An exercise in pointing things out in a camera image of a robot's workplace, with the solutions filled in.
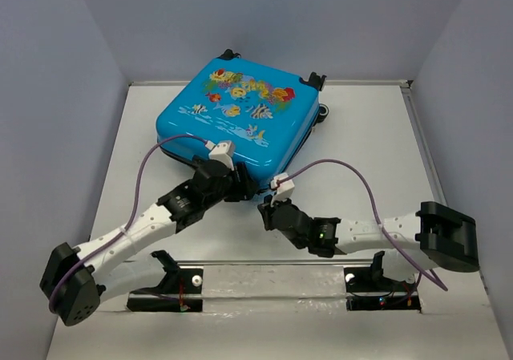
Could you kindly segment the blue hard-shell suitcase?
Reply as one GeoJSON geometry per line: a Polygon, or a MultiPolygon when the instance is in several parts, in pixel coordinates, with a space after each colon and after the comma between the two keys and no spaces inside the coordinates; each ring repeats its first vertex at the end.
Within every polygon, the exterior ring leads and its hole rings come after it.
{"type": "Polygon", "coordinates": [[[329,114],[319,94],[326,77],[299,75],[227,49],[211,60],[156,119],[164,154],[196,167],[208,158],[199,140],[234,143],[260,188],[286,170],[312,129],[329,114]]]}

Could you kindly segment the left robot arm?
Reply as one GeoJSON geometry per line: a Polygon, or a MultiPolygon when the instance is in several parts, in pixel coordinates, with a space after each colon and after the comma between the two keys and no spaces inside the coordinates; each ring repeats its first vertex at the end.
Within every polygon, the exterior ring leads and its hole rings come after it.
{"type": "Polygon", "coordinates": [[[123,293],[173,289],[180,268],[168,253],[153,252],[140,261],[133,257],[200,221],[220,202],[251,200],[258,189],[245,164],[228,168],[218,160],[206,160],[191,179],[148,209],[134,211],[126,224],[75,247],[66,242],[56,246],[39,284],[50,311],[65,326],[74,326],[123,293]]]}

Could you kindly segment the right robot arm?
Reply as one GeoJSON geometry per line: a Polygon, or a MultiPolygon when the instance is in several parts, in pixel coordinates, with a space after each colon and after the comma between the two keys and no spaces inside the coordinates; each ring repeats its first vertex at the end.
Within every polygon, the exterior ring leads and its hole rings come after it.
{"type": "Polygon", "coordinates": [[[376,251],[369,279],[377,289],[435,268],[456,273],[480,269],[475,220],[434,201],[382,223],[311,217],[291,200],[274,201],[271,196],[258,210],[265,229],[280,231],[295,248],[315,256],[376,251]]]}

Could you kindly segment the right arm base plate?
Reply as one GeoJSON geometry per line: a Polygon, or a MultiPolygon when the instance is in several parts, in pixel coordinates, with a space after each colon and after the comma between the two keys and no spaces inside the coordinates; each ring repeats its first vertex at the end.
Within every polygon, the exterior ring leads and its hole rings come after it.
{"type": "Polygon", "coordinates": [[[374,254],[368,266],[344,269],[346,308],[348,311],[407,311],[420,312],[419,280],[391,280],[383,275],[385,251],[374,254]]]}

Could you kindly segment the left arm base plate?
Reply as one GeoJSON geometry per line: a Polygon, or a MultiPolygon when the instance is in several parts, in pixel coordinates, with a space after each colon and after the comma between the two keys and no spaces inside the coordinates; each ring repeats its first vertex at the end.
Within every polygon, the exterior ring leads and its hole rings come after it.
{"type": "Polygon", "coordinates": [[[179,265],[167,252],[151,253],[164,275],[158,285],[129,293],[127,309],[131,312],[200,313],[204,301],[204,268],[179,265]]]}

